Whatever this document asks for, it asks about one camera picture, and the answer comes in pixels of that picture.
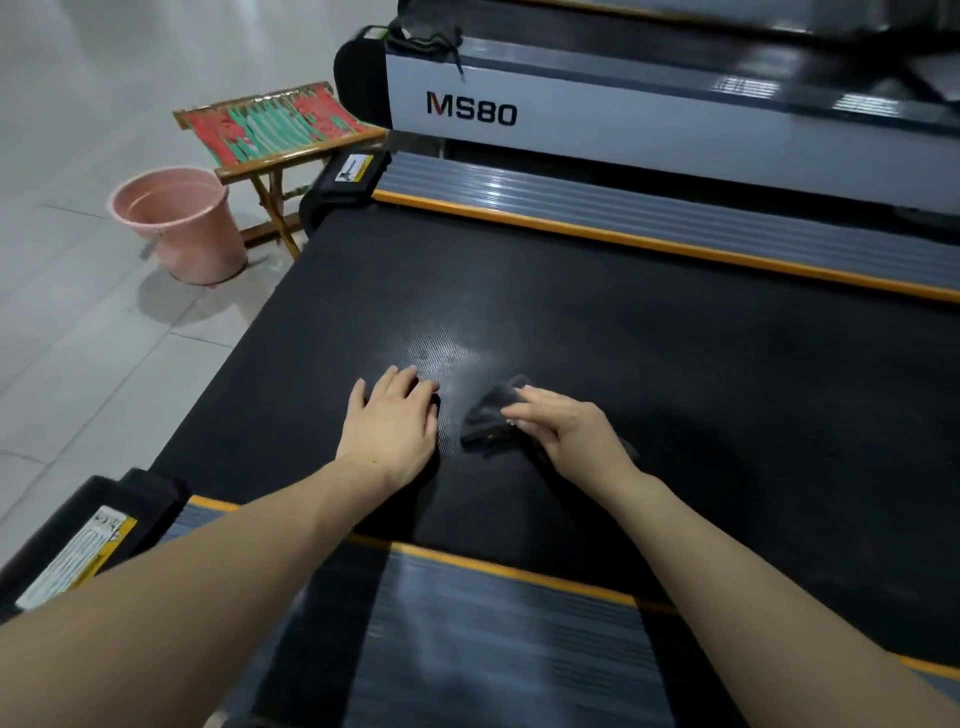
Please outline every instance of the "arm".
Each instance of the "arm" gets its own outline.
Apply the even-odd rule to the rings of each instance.
[[[960,706],[631,462],[596,405],[503,410],[633,539],[754,728],[958,726]]]
[[[436,382],[350,395],[337,459],[0,628],[0,725],[202,726],[311,572],[422,470]]]

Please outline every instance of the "treadmill logo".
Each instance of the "treadmill logo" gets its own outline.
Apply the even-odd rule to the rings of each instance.
[[[493,101],[476,101],[468,96],[446,94],[441,100],[433,91],[426,92],[426,112],[438,116],[453,117],[456,110],[458,119],[481,121],[484,124],[499,124],[512,127],[516,123],[516,107],[513,104],[498,106]]]

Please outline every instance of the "treadmill side rail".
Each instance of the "treadmill side rail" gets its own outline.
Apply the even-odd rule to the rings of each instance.
[[[373,197],[541,231],[960,303],[960,247],[400,153]]]

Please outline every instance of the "forearm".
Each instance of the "forearm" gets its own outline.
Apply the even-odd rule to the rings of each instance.
[[[0,628],[0,724],[203,725],[373,478],[331,463]]]
[[[754,728],[960,725],[952,701],[655,478],[605,505]]]

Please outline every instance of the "hand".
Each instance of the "hand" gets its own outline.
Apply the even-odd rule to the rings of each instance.
[[[437,405],[430,403],[440,385],[426,380],[413,386],[417,367],[387,370],[364,404],[367,383],[358,379],[350,392],[337,460],[373,466],[389,496],[420,474],[437,447]]]
[[[527,401],[501,414],[536,438],[557,472],[589,496],[603,503],[639,473],[596,404],[531,386],[517,391]]]

